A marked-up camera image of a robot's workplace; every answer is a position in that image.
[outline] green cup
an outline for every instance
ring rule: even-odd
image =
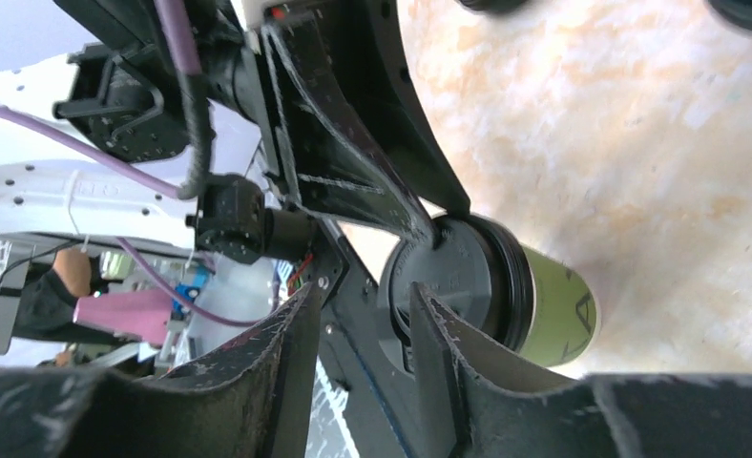
[[[531,248],[523,251],[533,282],[533,318],[517,353],[545,367],[569,363],[600,328],[593,294],[569,267]]]

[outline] marble floor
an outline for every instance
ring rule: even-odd
[[[603,327],[566,374],[752,372],[752,37],[700,0],[399,0],[476,213],[563,260]],[[395,239],[346,227],[378,275]]]

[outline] black shirt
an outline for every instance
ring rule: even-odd
[[[92,291],[108,284],[100,278],[98,260],[93,259]],[[53,342],[116,344],[111,334],[73,323],[78,299],[70,294],[49,265],[32,263],[22,288],[22,299],[13,336]]]

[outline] person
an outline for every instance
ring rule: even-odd
[[[111,333],[73,323],[79,298],[105,290],[97,259],[77,248],[59,251],[51,266],[32,263],[28,271],[13,337],[51,342],[120,344]]]
[[[74,363],[74,351],[69,347],[58,352],[51,360],[39,363],[36,367],[69,367]]]

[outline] black cable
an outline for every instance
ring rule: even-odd
[[[41,253],[32,255],[29,258],[24,258],[22,260],[18,260],[17,262],[14,262],[13,264],[11,264],[8,267],[6,267],[5,270],[2,272],[2,275],[0,275],[0,287],[2,286],[2,279],[4,279],[5,276],[8,275],[8,273],[10,273],[11,271],[13,271],[13,269],[15,269],[16,267],[19,267],[20,265],[24,264],[25,262],[31,262],[33,260],[36,260],[36,259],[39,259],[39,258],[44,258],[46,256],[52,255],[52,254],[57,253],[57,252],[59,252],[61,250],[64,250],[64,249],[67,249],[67,248],[72,248],[72,247],[76,246],[79,243],[80,242],[77,241],[77,240],[67,241],[67,242],[61,243],[60,245],[57,245],[54,248],[51,248],[51,249],[49,249],[47,251],[43,251]]]
[[[188,176],[177,190],[177,198],[189,200],[204,193],[210,177],[213,162],[210,102],[184,0],[155,0],[154,4],[171,60],[177,70],[177,81],[182,93],[182,112],[193,149]]]

